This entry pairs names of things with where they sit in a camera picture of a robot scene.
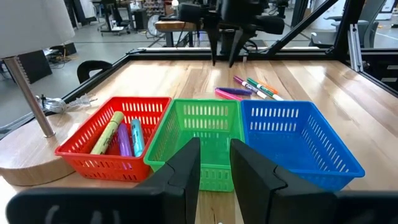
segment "blue basket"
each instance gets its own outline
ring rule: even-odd
[[[311,102],[242,101],[246,144],[327,190],[341,190],[365,171]]]

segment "wooden table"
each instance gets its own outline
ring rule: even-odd
[[[92,108],[74,116],[88,117],[111,96],[215,98],[217,86],[239,87],[234,75],[265,81],[286,100],[308,100],[318,106],[366,170],[364,178],[346,189],[398,190],[398,99],[335,61],[236,62],[231,69],[225,62],[213,67],[210,61],[132,61],[90,92],[98,98]],[[70,119],[68,114],[59,116],[59,121]],[[90,180],[73,173],[42,186],[129,188],[135,183]],[[4,211],[22,189],[0,178],[0,209]],[[4,223],[4,212],[0,219]],[[197,223],[219,222],[243,223],[235,194],[200,192]]]
[[[166,47],[174,47],[174,37],[173,37],[173,32],[188,32],[187,36],[184,35],[182,37],[181,41],[183,41],[184,38],[188,38],[188,43],[189,47],[194,47],[193,46],[193,31],[197,31],[197,27],[195,24],[191,22],[181,22],[181,21],[157,21],[155,23],[155,28],[159,32],[165,33],[165,38],[166,38]]]

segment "round wooden base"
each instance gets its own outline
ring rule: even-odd
[[[36,120],[0,141],[0,175],[12,185],[45,184],[74,172],[55,149],[67,140],[89,115],[65,113],[48,116],[55,135],[45,138]]]

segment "plastic basket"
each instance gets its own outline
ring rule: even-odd
[[[241,102],[246,144],[327,190],[341,190],[364,170],[311,102]]]
[[[244,139],[239,102],[173,100],[144,162],[157,171],[192,137],[200,138],[200,190],[232,191],[229,141]]]
[[[55,155],[62,156],[86,178],[140,182],[149,173],[149,166],[143,161],[144,155],[170,101],[171,98],[167,97],[110,98],[78,128],[72,137],[55,150]],[[117,134],[114,135],[105,155],[90,154],[115,111],[123,112],[122,122],[127,124],[130,138],[130,121],[132,119],[141,121],[146,146],[140,157],[120,156]]]

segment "highlighter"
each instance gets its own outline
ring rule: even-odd
[[[123,118],[124,114],[120,111],[116,111],[113,114],[111,121],[108,123],[108,125],[106,125],[105,130],[102,132],[90,154],[105,154],[106,149],[112,141],[112,138]]]
[[[134,155],[140,157],[144,152],[145,143],[144,135],[142,134],[141,123],[138,119],[133,119],[131,121],[131,136],[132,136],[132,146],[134,148]]]
[[[120,156],[132,156],[129,134],[127,133],[127,126],[124,123],[121,123],[118,128],[118,143]]]
[[[244,95],[244,96],[250,96],[252,91],[250,90],[242,90],[238,88],[225,88],[225,87],[217,87],[217,89],[224,91],[229,94],[235,94],[235,95]]]
[[[240,98],[238,96],[235,96],[234,94],[229,94],[229,93],[227,93],[225,91],[222,91],[220,89],[216,89],[215,91],[216,91],[216,95],[218,95],[218,96],[220,96],[222,98],[225,98],[225,99],[238,100],[238,101],[242,101],[243,100],[242,98]]]

